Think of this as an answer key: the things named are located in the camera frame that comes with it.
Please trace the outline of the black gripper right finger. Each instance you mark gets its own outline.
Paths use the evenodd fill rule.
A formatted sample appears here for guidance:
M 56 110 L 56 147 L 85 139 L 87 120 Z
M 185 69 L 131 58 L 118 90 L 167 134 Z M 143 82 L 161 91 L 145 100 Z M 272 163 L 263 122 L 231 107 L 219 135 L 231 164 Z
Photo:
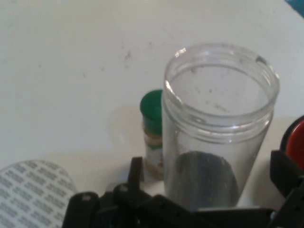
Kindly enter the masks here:
M 304 171 L 280 150 L 271 152 L 270 179 L 285 198 L 275 213 L 271 228 L 302 228 L 304 226 Z

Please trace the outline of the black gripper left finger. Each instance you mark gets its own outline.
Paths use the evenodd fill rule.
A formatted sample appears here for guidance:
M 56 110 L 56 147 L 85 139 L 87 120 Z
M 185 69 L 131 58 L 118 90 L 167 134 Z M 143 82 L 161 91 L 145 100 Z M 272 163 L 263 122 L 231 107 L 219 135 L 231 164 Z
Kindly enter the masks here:
M 133 157 L 127 182 L 102 196 L 81 192 L 70 200 L 65 228 L 195 228 L 192 213 L 161 195 L 150 196 L 140 188 L 142 157 Z

